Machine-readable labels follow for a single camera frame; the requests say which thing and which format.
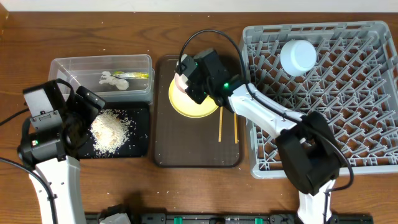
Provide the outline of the cooked rice pile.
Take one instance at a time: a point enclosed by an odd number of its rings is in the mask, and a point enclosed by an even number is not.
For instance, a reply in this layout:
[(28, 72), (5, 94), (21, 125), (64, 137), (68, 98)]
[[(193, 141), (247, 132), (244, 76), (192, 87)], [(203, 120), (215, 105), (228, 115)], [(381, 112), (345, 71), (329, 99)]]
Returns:
[(121, 148), (129, 139), (132, 121), (121, 110), (103, 110), (91, 124), (97, 155), (109, 155)]

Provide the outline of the light blue bowl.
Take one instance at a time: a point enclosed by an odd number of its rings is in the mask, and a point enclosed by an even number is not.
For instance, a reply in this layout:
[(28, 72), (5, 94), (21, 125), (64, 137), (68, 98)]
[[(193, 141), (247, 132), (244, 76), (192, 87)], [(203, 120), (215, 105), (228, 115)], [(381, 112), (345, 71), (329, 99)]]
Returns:
[(284, 71), (293, 77), (299, 77), (310, 71), (317, 61), (314, 46), (306, 40), (290, 40), (280, 52), (280, 62)]

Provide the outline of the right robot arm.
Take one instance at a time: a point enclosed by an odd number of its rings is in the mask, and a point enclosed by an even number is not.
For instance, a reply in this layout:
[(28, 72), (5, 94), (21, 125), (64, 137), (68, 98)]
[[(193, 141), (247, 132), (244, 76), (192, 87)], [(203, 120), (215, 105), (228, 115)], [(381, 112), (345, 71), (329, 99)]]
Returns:
[(305, 115), (266, 97), (244, 75), (232, 75), (214, 49), (193, 57), (181, 54), (175, 71), (176, 85), (194, 102), (211, 98), (274, 139), (285, 175), (299, 191), (297, 215), (302, 223), (330, 221), (331, 190), (342, 162), (320, 113)]

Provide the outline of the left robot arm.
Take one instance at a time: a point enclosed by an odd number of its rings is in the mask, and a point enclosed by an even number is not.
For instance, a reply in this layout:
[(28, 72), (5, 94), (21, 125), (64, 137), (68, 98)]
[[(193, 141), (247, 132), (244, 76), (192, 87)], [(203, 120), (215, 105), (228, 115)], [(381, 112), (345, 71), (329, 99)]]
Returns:
[(31, 117), (22, 126), (18, 154), (32, 169), (42, 222), (85, 223), (78, 151), (105, 102), (83, 86), (65, 98), (56, 81), (25, 89), (23, 95)]

